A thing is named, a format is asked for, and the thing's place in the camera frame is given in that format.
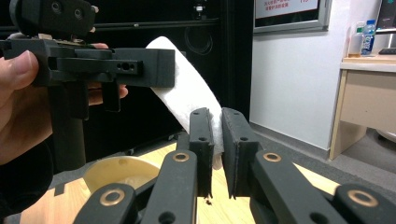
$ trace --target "desk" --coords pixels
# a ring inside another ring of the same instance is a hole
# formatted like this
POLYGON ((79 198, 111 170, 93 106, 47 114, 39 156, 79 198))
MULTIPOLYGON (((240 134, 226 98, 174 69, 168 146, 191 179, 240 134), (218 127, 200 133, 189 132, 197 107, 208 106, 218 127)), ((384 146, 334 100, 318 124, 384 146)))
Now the desk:
POLYGON ((330 159, 359 141, 367 127, 396 133, 395 55, 342 61, 330 159))
MULTIPOLYGON (((165 155, 176 149, 176 144, 160 148, 141 158, 162 164, 165 155)), ((334 194, 338 184, 317 175, 304 167, 295 164, 307 179, 317 188, 334 194)), ((248 205, 249 198, 229 199, 223 169, 214 170, 212 176, 211 205, 204 198, 198 198, 199 223, 254 223, 248 205)), ((79 209, 88 200, 90 191, 82 178, 67 183, 64 193, 54 196, 54 189, 47 193, 33 206, 23 211, 21 223, 23 224, 68 224, 72 223, 79 209)))

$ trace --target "black sleeve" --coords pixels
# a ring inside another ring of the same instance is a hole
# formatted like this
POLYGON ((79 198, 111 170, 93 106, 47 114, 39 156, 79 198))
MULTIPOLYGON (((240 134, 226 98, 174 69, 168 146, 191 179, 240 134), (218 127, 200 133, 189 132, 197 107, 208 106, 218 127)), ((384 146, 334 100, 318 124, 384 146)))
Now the black sleeve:
POLYGON ((52 158, 45 142, 0 165, 0 220, 37 202, 48 190, 52 176, 52 158))

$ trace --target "white towel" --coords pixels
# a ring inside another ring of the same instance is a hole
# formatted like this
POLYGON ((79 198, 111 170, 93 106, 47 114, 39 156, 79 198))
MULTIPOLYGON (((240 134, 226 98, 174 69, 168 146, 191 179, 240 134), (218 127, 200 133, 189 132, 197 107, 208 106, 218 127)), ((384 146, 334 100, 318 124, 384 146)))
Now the white towel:
POLYGON ((211 116, 215 142, 213 168, 222 167, 221 153, 224 151, 221 129, 221 106, 213 92, 195 68, 187 61, 176 46, 166 37, 158 37, 147 46, 148 49, 174 49, 176 52, 176 73, 174 88, 151 88, 160 97, 181 126, 190 131, 190 113, 206 107, 211 116))

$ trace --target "blue bottle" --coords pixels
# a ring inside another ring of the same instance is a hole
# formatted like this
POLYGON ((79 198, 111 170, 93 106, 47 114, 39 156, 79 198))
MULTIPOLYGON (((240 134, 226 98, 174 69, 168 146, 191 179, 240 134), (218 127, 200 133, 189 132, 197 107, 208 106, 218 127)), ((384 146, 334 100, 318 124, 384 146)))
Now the blue bottle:
POLYGON ((363 28, 363 44, 361 46, 361 55, 370 55, 373 50, 375 36, 375 20, 367 21, 363 28))

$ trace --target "white wall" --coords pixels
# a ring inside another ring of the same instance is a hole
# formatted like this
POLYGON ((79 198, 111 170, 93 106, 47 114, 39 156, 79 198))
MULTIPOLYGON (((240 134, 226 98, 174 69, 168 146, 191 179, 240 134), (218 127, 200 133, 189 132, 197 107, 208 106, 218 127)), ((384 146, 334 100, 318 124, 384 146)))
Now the white wall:
POLYGON ((332 0, 328 32, 255 36, 250 121, 329 149, 349 24, 375 18, 379 3, 332 0))

